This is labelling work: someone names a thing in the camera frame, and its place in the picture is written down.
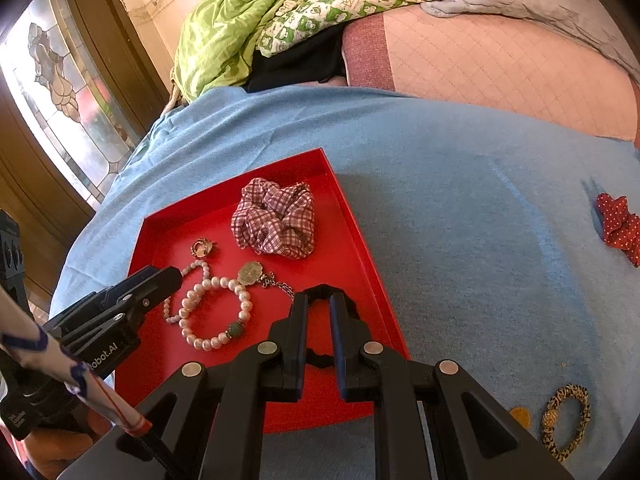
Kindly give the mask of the person's left hand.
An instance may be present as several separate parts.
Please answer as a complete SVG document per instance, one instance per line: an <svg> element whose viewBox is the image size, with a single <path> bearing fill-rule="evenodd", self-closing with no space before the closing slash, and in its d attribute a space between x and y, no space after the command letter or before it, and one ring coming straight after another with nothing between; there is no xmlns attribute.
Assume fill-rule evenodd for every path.
<svg viewBox="0 0 640 480"><path fill-rule="evenodd" d="M24 440L27 455L25 468L34 479L56 479L82 454L112 429L112 423L89 410L87 432L36 428Z"/></svg>

